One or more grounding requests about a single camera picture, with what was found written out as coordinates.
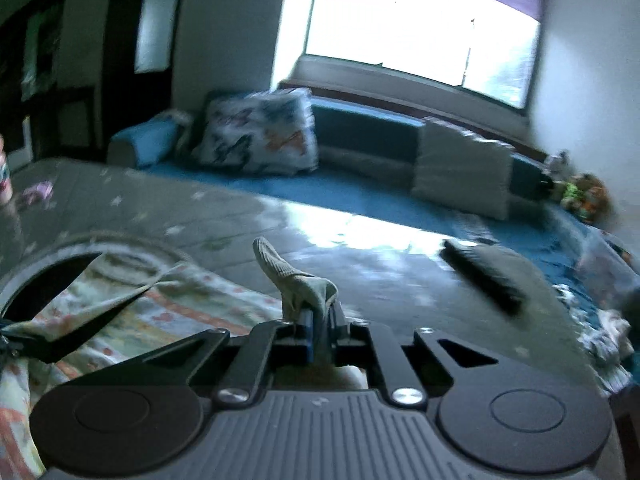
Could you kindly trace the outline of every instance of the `pink object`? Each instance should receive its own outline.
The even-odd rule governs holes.
[[[6,155],[2,151],[4,142],[0,136],[0,205],[6,205],[14,195],[14,189],[9,179],[9,167],[6,164]]]
[[[53,184],[48,180],[28,187],[20,196],[20,203],[24,206],[30,206],[36,202],[43,202],[51,197],[53,193]]]

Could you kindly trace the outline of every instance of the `window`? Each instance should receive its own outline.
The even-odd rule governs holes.
[[[542,0],[314,0],[306,53],[382,66],[523,108]]]
[[[177,5],[178,0],[142,0],[136,47],[136,74],[162,72],[171,65]]]

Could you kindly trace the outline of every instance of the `ridged gray surface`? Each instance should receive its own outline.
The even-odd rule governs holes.
[[[52,470],[42,480],[73,478]],[[272,391],[254,408],[217,416],[188,452],[164,468],[135,478],[489,480],[508,476],[466,462],[439,440],[423,415],[390,408],[379,402],[375,392]],[[594,480],[595,476],[583,470],[562,478]]]

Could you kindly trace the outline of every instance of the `floral blanket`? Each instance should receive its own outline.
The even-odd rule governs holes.
[[[8,362],[0,379],[0,480],[30,480],[44,473],[31,439],[29,414],[53,387],[211,327],[244,335],[257,323],[282,316],[279,301],[193,264],[181,263],[161,274],[104,254],[33,320],[10,330],[56,340],[133,298],[62,361]]]

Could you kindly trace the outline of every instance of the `colorful toy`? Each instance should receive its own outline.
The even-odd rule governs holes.
[[[591,173],[573,176],[566,184],[560,202],[562,208],[574,213],[585,224],[593,224],[596,216],[609,204],[607,190]]]
[[[607,205],[607,191],[602,186],[593,186],[584,192],[578,208],[578,218],[585,224],[593,224],[596,215]]]
[[[13,195],[14,189],[9,178],[9,166],[6,163],[6,155],[4,154],[4,139],[0,136],[0,205],[9,203]]]

